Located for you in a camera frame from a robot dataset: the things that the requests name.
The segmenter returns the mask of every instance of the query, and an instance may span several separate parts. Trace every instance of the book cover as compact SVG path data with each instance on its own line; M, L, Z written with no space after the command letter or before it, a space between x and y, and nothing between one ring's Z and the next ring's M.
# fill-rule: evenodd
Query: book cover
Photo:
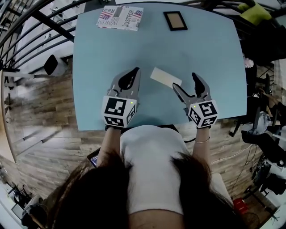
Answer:
M137 31L143 8L131 6L105 6L97 20L100 28Z

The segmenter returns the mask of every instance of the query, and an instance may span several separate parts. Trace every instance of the white top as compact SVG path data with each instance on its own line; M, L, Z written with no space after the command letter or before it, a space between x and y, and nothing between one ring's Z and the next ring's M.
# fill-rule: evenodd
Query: white top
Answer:
M170 129L140 126L121 136L121 152L133 167L129 181L129 214L148 209L163 209L183 214L180 176L171 163L178 152L188 152L181 135ZM212 187L225 198L231 198L220 174L213 174Z

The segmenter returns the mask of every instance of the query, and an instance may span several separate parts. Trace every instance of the cable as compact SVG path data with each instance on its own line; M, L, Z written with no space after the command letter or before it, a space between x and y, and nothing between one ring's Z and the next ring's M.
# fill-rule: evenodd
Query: cable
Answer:
M195 141L196 138L192 139L192 140L189 140L189 141L184 141L185 143L188 143L188 142L192 142L192 141Z
M212 165L212 164L214 164L214 163L215 163L215 162L217 162L217 161L222 161L222 160L224 160L224 159L228 159L228 158L235 157L236 155L238 155L238 154L242 153L244 150L246 150L246 149L250 148L251 146L252 146L252 144L251 144L250 146L248 146L247 148L245 148L245 149L241 150L239 153L236 153L235 155L232 155L232 156L230 156L230 157L225 157L225 158L221 158L221 159L215 160L215 161L213 161L213 162L211 163L211 165Z
M247 158L246 158L246 162L245 162L245 164L244 164L244 166L243 166L243 168L242 168L242 170L241 170L241 172L240 172L240 174L238 175L238 177L237 177L237 179L236 179L236 182L234 183L234 185L232 186L232 189L231 189L231 194L232 194L232 192L233 192L233 188L235 187L235 185L236 185L236 183L237 183L237 181L238 181L238 178L240 177L240 175L242 174L242 172L243 172L243 170L244 170L244 167L246 166L246 165L248 165L250 162L252 162L253 163L253 159L254 159L254 157L255 157L255 154L256 154L256 150L257 150L257 145L256 145L256 149L255 149L255 152L254 152L254 155L253 155L253 157L251 158L251 160L250 161L248 161L248 157L249 157L249 154L250 154L250 151L251 151L251 146L250 146L250 149L249 149L249 152L248 152L248 155L247 155Z

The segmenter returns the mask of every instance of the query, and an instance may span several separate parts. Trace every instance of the bracelet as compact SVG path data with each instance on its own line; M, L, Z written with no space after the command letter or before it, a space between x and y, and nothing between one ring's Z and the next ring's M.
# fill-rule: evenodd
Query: bracelet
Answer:
M195 143L206 143L206 142L208 142L209 140L210 140L210 137L209 137L209 139L206 140L206 141L196 141L196 140L195 140Z

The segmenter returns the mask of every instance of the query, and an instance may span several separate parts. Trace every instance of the wall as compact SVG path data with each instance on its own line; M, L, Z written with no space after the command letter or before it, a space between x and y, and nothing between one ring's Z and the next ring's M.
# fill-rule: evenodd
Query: wall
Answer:
M271 166L270 173L276 174L277 176L286 179L286 169L281 172L278 167L273 165ZM269 192L266 198L268 198L276 207L280 207L281 205L286 203L286 191L282 195L276 195L269 189L266 189L266 191Z
M262 227L261 229L279 229L283 226L283 224L286 222L286 204L283 204L274 214L275 217L279 217L278 221L275 221L274 219L269 219Z
M5 185L0 182L0 223L5 229L21 229L20 219L12 212L14 201L7 193Z

